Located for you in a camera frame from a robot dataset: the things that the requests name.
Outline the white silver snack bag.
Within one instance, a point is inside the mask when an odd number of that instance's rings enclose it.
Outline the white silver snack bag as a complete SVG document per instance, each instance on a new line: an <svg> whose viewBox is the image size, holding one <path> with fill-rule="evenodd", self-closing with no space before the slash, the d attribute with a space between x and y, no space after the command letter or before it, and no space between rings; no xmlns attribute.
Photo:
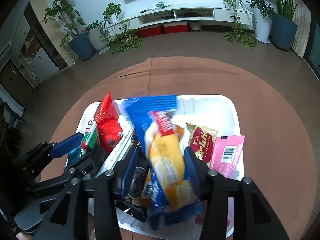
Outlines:
<svg viewBox="0 0 320 240"><path fill-rule="evenodd" d="M121 128L123 129L123 137L109 154L101 169L97 173L96 177L106 172L107 170L112 170L115 167L116 163L125 157L127 150L131 145L132 135L134 132L134 126L132 122L129 121L127 116L123 115L119 116L118 121Z"/></svg>

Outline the gold red snack packet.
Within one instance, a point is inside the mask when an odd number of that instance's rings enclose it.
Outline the gold red snack packet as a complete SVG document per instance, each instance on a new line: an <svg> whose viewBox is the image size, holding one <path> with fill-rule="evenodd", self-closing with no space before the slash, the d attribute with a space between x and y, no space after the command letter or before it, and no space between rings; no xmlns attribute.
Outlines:
<svg viewBox="0 0 320 240"><path fill-rule="evenodd" d="M189 146L192 148L196 158L204 161L210 167L213 156L217 131L206 127L187 123L191 132L189 137Z"/></svg>

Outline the blue snack bag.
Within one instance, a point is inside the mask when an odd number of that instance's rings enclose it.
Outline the blue snack bag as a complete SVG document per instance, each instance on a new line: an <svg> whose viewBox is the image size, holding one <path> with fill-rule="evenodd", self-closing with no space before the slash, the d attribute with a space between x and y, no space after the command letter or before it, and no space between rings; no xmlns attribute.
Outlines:
<svg viewBox="0 0 320 240"><path fill-rule="evenodd" d="M158 230L198 215L202 208L191 186L179 133L172 122L176 96L129 98L122 104L150 165L151 228Z"/></svg>

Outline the orange snack bag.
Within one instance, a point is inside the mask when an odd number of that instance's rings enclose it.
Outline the orange snack bag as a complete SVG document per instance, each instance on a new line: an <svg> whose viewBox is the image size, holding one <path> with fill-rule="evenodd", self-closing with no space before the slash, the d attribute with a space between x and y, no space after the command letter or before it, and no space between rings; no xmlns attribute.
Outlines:
<svg viewBox="0 0 320 240"><path fill-rule="evenodd" d="M146 158L169 202L169 210L176 211L195 201L185 169L180 141L172 111L150 111L152 124L145 132Z"/></svg>

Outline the beige curtain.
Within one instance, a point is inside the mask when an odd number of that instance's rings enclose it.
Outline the beige curtain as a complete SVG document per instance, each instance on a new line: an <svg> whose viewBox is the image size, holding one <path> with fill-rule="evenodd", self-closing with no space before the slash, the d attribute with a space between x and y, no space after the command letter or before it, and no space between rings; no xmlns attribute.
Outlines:
<svg viewBox="0 0 320 240"><path fill-rule="evenodd" d="M291 48L303 58L310 34L311 12L302 0L294 0L294 4L297 4L297 7L293 22L298 28Z"/></svg>

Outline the white TV console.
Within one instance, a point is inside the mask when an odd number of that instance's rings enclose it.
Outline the white TV console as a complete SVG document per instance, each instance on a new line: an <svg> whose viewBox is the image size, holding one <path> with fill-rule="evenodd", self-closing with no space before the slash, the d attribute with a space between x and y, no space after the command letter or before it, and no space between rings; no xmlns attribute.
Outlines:
<svg viewBox="0 0 320 240"><path fill-rule="evenodd" d="M176 4L163 9L146 9L131 15L112 17L112 24L119 26L122 22L131 29L140 29L157 24L172 22L201 21L211 25L231 25L239 22L246 29L254 29L253 13L248 9L229 9L225 4Z"/></svg>

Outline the red storage box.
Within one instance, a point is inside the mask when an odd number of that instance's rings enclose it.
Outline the red storage box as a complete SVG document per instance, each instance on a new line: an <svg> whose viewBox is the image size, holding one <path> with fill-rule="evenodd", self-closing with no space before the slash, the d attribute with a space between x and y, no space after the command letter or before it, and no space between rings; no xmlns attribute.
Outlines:
<svg viewBox="0 0 320 240"><path fill-rule="evenodd" d="M161 24L153 25L153 26L141 28L141 29L139 29L138 32L139 32L140 37L142 37L142 38L156 36L156 35L163 34L163 27Z"/></svg>
<svg viewBox="0 0 320 240"><path fill-rule="evenodd" d="M163 25L163 31L166 34L184 33L189 31L187 22L166 23Z"/></svg>

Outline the plant in blue pot right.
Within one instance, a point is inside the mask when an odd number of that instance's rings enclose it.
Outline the plant in blue pot right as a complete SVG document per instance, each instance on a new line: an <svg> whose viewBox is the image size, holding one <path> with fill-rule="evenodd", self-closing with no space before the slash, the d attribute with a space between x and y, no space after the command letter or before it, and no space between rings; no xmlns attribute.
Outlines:
<svg viewBox="0 0 320 240"><path fill-rule="evenodd" d="M278 48L288 51L294 41L298 25L293 22L297 4L294 0L275 0L277 13L272 20L271 42Z"/></svg>

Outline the pink snack packet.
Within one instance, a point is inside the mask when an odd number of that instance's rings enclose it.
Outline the pink snack packet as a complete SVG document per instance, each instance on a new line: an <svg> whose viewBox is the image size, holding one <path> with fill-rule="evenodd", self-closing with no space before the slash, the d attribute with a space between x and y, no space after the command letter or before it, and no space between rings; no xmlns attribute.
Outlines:
<svg viewBox="0 0 320 240"><path fill-rule="evenodd" d="M231 178L238 164L244 142L244 135L217 137L210 161L210 169L216 170L226 178Z"/></svg>

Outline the light blue snack packet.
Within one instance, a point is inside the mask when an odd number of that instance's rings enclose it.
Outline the light blue snack packet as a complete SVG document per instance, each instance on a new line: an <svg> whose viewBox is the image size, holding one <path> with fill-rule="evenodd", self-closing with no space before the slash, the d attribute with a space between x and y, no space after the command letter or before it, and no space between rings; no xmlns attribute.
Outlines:
<svg viewBox="0 0 320 240"><path fill-rule="evenodd" d="M87 152L87 149L82 149L81 146L71 150L67 153L67 164L75 162L78 158L83 156Z"/></svg>

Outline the large red snack bag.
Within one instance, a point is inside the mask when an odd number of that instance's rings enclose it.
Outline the large red snack bag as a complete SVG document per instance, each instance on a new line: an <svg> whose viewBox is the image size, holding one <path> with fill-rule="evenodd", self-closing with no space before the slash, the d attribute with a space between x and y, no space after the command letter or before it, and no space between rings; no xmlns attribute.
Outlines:
<svg viewBox="0 0 320 240"><path fill-rule="evenodd" d="M100 146L104 148L106 155L112 152L123 136L118 119L119 114L111 98L111 92L108 91L94 114Z"/></svg>

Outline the green white red snack packet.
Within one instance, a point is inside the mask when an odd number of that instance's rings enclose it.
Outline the green white red snack packet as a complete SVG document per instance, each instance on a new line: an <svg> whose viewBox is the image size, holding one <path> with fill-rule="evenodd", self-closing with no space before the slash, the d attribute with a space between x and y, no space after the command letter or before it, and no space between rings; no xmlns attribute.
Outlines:
<svg viewBox="0 0 320 240"><path fill-rule="evenodd" d="M94 149L96 145L100 144L99 132L97 123L89 121L88 127L85 130L85 135L80 144L81 155L84 155L89 148Z"/></svg>

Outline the red storage box right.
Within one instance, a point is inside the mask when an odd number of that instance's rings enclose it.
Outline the red storage box right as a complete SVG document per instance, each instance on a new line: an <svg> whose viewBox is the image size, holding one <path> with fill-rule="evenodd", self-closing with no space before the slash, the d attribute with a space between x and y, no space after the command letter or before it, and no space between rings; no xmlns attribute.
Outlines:
<svg viewBox="0 0 320 240"><path fill-rule="evenodd" d="M163 25L163 31L166 34L184 33L189 31L187 22L166 23Z"/></svg>

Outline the plant in white pot right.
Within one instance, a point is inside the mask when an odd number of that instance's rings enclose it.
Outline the plant in white pot right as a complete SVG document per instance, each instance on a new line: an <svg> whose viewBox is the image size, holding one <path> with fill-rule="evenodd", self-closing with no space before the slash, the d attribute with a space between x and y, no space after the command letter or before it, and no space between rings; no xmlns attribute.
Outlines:
<svg viewBox="0 0 320 240"><path fill-rule="evenodd" d="M272 5L267 4L266 0L249 0L247 2L254 13L256 40L264 44L269 44L272 18L275 13L274 8Z"/></svg>

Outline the black cookie snack bag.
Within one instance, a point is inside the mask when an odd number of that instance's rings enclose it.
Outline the black cookie snack bag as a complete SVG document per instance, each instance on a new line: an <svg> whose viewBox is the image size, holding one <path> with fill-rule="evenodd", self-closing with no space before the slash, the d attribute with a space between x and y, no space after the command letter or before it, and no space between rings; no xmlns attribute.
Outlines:
<svg viewBox="0 0 320 240"><path fill-rule="evenodd" d="M144 185L149 172L149 164L139 142L135 139L135 134L132 135L131 145L137 146L138 150L138 161L137 166L132 178L130 189L124 200L117 200L116 207L132 216L134 219L144 223L147 219L146 206L141 204L141 197L143 196Z"/></svg>

